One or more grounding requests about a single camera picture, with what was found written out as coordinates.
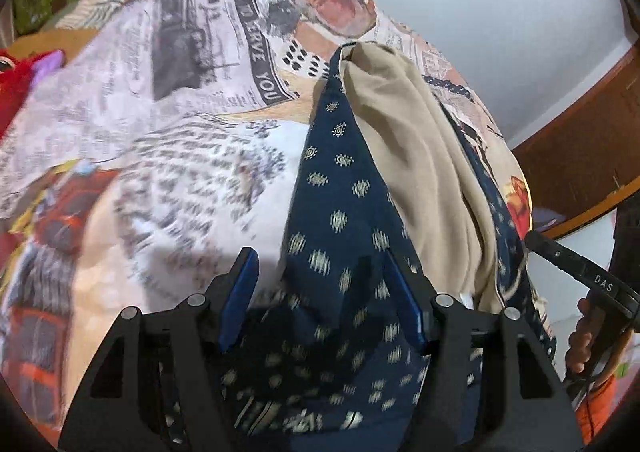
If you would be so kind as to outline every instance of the orange sleeve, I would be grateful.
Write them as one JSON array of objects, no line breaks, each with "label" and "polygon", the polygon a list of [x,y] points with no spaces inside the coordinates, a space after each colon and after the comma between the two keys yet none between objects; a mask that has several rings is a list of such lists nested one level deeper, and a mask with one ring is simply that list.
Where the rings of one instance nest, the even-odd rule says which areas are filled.
[{"label": "orange sleeve", "polygon": [[[597,434],[611,415],[613,397],[616,393],[616,377],[614,374],[602,384],[596,391],[589,393],[589,412],[593,421],[593,432]],[[587,402],[583,400],[575,413],[578,419],[582,440],[587,445],[593,436],[591,435],[591,424],[589,413],[587,412]]]}]

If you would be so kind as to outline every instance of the stuffed toy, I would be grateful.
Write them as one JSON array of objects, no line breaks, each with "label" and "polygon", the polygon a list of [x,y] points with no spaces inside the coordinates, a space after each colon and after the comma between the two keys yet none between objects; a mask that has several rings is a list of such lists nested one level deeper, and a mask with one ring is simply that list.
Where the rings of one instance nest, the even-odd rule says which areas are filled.
[{"label": "stuffed toy", "polygon": [[0,49],[0,140],[29,92],[65,61],[61,50],[17,60]]}]

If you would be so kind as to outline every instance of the navy patterned cloth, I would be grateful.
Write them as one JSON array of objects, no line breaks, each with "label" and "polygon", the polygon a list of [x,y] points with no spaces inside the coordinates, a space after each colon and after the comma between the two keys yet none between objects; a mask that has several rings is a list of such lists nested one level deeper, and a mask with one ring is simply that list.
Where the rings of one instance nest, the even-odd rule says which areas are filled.
[{"label": "navy patterned cloth", "polygon": [[[223,394],[236,428],[276,431],[291,450],[353,449],[358,436],[358,450],[391,451],[417,403],[428,357],[402,334],[382,279],[383,254],[391,247],[412,271],[422,268],[344,94],[338,66],[345,47],[330,62],[300,164],[284,247],[287,292],[248,316],[241,344],[225,355]],[[542,340],[528,278],[517,279],[522,244],[506,205],[452,126],[492,207],[499,288]],[[478,407],[480,353],[474,358],[460,441],[471,437]]]}]

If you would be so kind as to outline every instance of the striped cloth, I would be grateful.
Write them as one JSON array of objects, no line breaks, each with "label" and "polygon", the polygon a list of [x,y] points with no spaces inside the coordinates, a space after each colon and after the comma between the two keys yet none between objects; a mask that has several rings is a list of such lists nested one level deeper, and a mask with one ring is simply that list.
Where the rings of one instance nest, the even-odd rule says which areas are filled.
[{"label": "striped cloth", "polygon": [[80,0],[73,9],[59,21],[58,29],[102,28],[126,2],[126,0]]}]

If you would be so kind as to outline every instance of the brown wooden furniture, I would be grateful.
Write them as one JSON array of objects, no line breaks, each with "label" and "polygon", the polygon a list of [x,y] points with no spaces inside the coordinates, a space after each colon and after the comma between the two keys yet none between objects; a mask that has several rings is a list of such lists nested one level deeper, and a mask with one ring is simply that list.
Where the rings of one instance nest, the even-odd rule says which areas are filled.
[{"label": "brown wooden furniture", "polygon": [[640,44],[513,153],[533,205],[565,217],[565,235],[640,189]]}]

